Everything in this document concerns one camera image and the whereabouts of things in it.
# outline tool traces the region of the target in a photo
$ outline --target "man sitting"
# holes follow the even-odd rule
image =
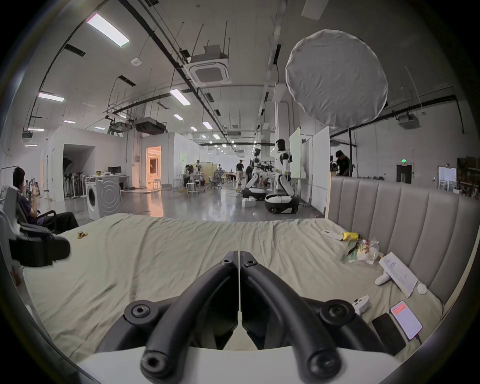
[[[13,171],[13,186],[18,188],[20,191],[20,207],[25,214],[27,221],[29,224],[41,225],[43,227],[47,227],[51,231],[55,228],[55,222],[52,216],[45,216],[37,219],[37,204],[36,204],[36,196],[37,196],[37,189],[33,186],[32,190],[32,204],[28,202],[28,200],[23,196],[24,192],[24,179],[25,179],[25,171],[20,167],[15,168]],[[57,214],[57,232],[65,232],[70,229],[74,229],[78,227],[77,220],[72,212],[63,212]]]

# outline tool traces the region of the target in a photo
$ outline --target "smartphone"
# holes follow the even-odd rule
[[[372,325],[388,354],[395,356],[405,348],[405,341],[388,313],[373,319]]]

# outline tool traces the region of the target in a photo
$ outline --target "white remote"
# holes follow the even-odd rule
[[[355,299],[352,303],[353,309],[355,310],[355,313],[360,316],[362,313],[364,313],[367,308],[368,308],[368,303],[369,303],[370,298],[367,296],[363,296],[359,299]]]

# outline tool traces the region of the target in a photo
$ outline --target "upholstered headboard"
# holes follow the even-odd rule
[[[446,303],[470,258],[480,202],[383,180],[333,176],[328,218],[393,252]]]

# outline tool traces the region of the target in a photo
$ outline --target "white robot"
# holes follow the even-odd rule
[[[278,151],[275,157],[275,190],[273,194],[265,197],[265,208],[274,214],[291,208],[291,213],[295,214],[298,211],[300,199],[295,196],[295,191],[288,182],[291,156],[285,149],[285,140],[279,139],[276,144]]]

